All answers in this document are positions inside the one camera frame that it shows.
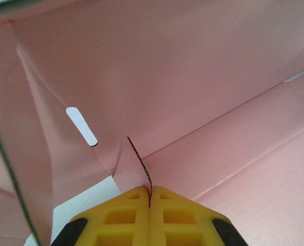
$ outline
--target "white slot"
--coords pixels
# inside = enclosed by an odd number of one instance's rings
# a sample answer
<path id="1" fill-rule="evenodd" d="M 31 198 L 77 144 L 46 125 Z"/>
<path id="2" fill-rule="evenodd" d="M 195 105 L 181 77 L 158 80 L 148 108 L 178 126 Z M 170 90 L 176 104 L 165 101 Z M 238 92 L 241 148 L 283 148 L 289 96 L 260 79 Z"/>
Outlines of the white slot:
<path id="1" fill-rule="evenodd" d="M 84 117 L 81 115 L 80 111 L 75 107 L 68 107 L 66 109 L 66 113 L 71 119 L 71 121 L 75 124 L 83 138 L 89 144 L 89 146 L 94 147 L 97 145 L 97 138 L 94 136 L 90 127 L 87 125 Z"/>

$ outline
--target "thin wire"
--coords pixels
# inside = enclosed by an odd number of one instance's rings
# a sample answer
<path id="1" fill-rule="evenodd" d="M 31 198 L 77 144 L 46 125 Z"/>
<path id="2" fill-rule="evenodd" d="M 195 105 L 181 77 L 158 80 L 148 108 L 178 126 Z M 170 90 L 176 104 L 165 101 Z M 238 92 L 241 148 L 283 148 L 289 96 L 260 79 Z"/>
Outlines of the thin wire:
<path id="1" fill-rule="evenodd" d="M 148 178 L 148 181 L 149 181 L 149 183 L 150 183 L 150 194 L 149 194 L 149 196 L 148 196 L 148 206 L 151 207 L 151 197 L 152 197 L 152 180 L 151 180 L 151 176 L 150 176 L 150 174 L 148 173 L 148 170 L 147 170 L 147 168 L 146 168 L 146 166 L 145 166 L 145 164 L 144 164 L 144 162 L 143 162 L 143 160 L 142 160 L 140 154 L 138 153 L 137 149 L 135 148 L 133 142 L 131 141 L 130 137 L 127 137 L 127 138 L 128 138 L 128 140 L 129 140 L 129 142 L 131 143 L 131 146 L 132 146 L 132 148 L 134 149 L 137 158 L 140 160 L 140 163 L 141 163 L 141 165 L 142 165 L 142 167 L 143 167 L 143 169 L 144 169 L 144 172 L 145 172 L 145 174 L 146 174 L 146 176 L 147 176 L 147 178 Z"/>
<path id="2" fill-rule="evenodd" d="M 15 190 L 15 194 L 18 198 L 18 201 L 20 203 L 20 206 L 21 206 L 21 209 L 24 213 L 24 216 L 25 216 L 25 219 L 26 219 L 26 222 L 28 224 L 28 227 L 30 228 L 31 232 L 33 233 L 33 236 L 34 238 L 36 239 L 36 242 L 38 244 L 38 246 L 42 246 L 39 238 L 38 238 L 38 233 L 37 233 L 37 230 L 34 226 L 34 223 L 32 222 L 31 220 L 31 217 L 30 217 L 30 214 L 29 214 L 29 211 L 27 209 L 27 206 L 26 206 L 26 202 L 25 202 L 25 199 L 24 199 L 24 196 L 21 192 L 21 189 L 20 189 L 20 185 L 18 183 L 18 180 L 16 178 L 16 175 L 14 173 L 14 170 L 12 168 L 12 165 L 11 165 L 11 162 L 10 162 L 10 159 L 7 155 L 7 152 L 4 148 L 4 145 L 3 145 L 3 142 L 0 138 L 0 155 L 3 159 L 3 163 L 5 164 L 5 167 L 9 173 L 9 176 L 10 176 L 10 179 L 11 179 L 11 182 L 12 182 L 12 185 L 13 185 L 13 188 Z"/>

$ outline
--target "yellow plastic object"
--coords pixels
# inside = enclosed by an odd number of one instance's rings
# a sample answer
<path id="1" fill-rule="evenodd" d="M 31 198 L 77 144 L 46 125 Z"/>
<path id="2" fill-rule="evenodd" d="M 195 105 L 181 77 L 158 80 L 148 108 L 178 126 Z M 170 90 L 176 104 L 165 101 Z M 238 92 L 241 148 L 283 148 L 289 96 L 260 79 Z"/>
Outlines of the yellow plastic object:
<path id="1" fill-rule="evenodd" d="M 226 246 L 247 245 L 237 233 L 220 236 L 214 220 L 234 227 L 224 215 L 163 187 L 153 187 L 151 206 L 145 187 L 136 187 L 75 216 L 53 246 Z M 83 222 L 72 227 L 72 222 Z"/>

